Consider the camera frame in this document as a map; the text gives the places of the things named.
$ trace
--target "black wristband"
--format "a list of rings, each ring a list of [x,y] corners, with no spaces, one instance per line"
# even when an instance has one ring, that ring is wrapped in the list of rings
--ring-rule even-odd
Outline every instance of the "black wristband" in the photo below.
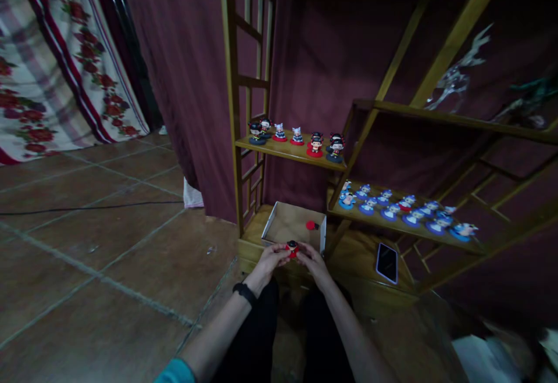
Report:
[[[242,297],[244,297],[251,305],[252,308],[256,306],[257,297],[252,293],[252,290],[244,283],[236,283],[232,288],[232,292],[238,291]]]

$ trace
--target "striped fabric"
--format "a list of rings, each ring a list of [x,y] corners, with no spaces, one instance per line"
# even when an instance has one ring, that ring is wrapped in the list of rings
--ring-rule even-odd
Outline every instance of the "striped fabric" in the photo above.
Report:
[[[149,133],[99,0],[0,0],[0,164]]]

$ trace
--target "person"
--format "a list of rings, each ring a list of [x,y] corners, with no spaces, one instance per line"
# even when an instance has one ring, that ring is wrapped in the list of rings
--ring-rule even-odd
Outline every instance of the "person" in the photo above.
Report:
[[[331,278],[314,248],[298,245],[294,260],[308,268],[316,283],[301,302],[307,331],[304,382],[396,382],[366,337],[350,295]],[[290,253],[285,244],[268,246],[243,281],[257,300],[241,295],[244,290],[234,291],[156,383],[269,382],[279,304],[279,287],[272,275],[291,261]]]

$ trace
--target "small box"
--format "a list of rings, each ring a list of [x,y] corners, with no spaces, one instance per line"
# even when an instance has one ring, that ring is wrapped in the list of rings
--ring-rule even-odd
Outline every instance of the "small box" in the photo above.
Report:
[[[306,227],[309,221],[319,225],[318,229],[309,230]],[[326,248],[326,221],[327,216],[322,213],[276,202],[263,230],[262,242],[266,246],[290,240],[305,242],[323,254]]]

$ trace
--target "smartphone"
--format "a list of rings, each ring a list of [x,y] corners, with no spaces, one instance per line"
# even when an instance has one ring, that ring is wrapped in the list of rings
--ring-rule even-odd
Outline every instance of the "smartphone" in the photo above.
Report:
[[[378,246],[378,257],[376,258],[376,271],[386,280],[397,284],[397,251],[382,244]]]

